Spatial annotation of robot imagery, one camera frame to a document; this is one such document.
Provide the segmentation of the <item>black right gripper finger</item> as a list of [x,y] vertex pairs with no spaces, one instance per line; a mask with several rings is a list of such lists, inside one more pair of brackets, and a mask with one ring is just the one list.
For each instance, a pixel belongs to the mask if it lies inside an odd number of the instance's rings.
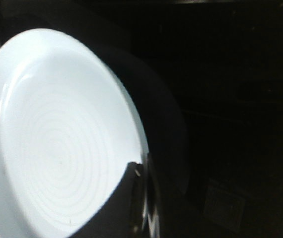
[[129,162],[118,186],[72,238],[159,238],[160,207],[152,177]]

